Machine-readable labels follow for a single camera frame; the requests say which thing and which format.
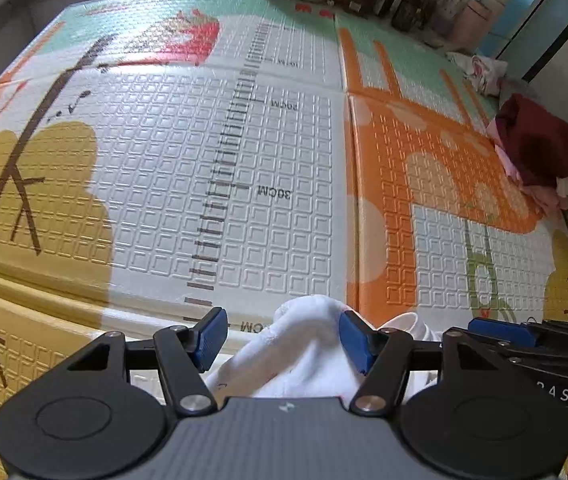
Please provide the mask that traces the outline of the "dark red clothes pile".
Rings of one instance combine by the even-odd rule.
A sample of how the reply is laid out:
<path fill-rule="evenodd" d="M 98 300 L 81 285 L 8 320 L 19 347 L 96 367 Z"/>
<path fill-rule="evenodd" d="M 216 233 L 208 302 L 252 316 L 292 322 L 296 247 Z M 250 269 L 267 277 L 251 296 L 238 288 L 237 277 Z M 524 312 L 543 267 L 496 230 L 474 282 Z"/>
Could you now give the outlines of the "dark red clothes pile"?
<path fill-rule="evenodd" d="M 568 122 L 515 93 L 501 106 L 488 132 L 517 188 L 548 217 L 568 212 Z"/>

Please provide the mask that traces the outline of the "colourful foam play mat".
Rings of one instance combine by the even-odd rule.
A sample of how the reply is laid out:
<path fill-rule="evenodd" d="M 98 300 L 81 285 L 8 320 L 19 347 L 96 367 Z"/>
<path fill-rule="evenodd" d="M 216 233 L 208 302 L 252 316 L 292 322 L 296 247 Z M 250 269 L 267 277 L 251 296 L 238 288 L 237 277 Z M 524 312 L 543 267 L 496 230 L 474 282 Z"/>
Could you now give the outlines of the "colourful foam play mat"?
<path fill-rule="evenodd" d="M 568 219 L 496 102 L 415 40 L 290 0 L 69 6 L 0 75 L 0 404 L 107 330 L 285 301 L 568 322 Z M 0 478 L 5 474 L 0 463 Z"/>

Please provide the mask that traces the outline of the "pink white cloth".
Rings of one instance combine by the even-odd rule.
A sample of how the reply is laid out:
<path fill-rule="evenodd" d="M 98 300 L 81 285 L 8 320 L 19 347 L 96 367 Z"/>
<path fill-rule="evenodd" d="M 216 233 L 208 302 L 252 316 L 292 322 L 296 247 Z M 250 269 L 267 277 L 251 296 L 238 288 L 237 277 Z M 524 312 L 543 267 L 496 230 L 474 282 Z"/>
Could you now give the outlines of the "pink white cloth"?
<path fill-rule="evenodd" d="M 462 70 L 476 92 L 483 96 L 499 95 L 501 80 L 508 71 L 508 62 L 477 54 L 469 56 L 460 52 L 448 52 L 446 57 Z"/>

